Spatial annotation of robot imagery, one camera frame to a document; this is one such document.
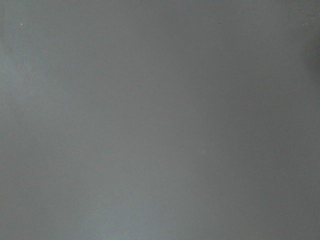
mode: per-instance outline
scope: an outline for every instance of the gray surface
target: gray surface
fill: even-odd
[[[319,1],[3,0],[1,240],[319,240]]]

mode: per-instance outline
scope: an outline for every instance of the gray wall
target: gray wall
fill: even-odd
[[[2,0],[1,240],[318,240],[320,3]]]

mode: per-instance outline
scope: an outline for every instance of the smooth surface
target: smooth surface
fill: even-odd
[[[1,240],[319,240],[320,4],[2,0]]]

